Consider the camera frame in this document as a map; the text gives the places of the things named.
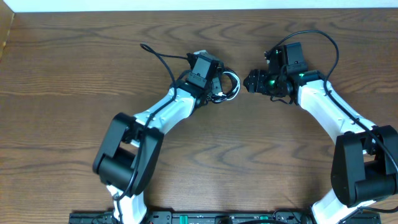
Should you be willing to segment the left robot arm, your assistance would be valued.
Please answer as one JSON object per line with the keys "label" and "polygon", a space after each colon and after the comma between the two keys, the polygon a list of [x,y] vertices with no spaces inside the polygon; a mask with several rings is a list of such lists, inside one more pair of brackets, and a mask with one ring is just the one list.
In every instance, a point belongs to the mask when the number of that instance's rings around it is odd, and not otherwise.
{"label": "left robot arm", "polygon": [[140,223],[147,207],[144,190],[153,176],[164,136],[203,106],[223,62],[202,50],[188,54],[188,77],[173,78],[167,94],[149,109],[111,121],[93,162],[114,201],[115,223]]}

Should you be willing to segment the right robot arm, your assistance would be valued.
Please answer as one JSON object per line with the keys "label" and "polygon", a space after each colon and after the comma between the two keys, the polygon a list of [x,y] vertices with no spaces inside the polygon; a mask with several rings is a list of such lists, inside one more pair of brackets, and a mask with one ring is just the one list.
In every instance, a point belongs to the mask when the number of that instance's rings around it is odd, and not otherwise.
{"label": "right robot arm", "polygon": [[282,101],[285,96],[309,112],[335,144],[331,190],[315,202],[301,223],[360,223],[355,215],[397,194],[397,131],[363,118],[318,70],[309,70],[299,42],[265,54],[266,70],[251,70],[243,85],[250,93]]}

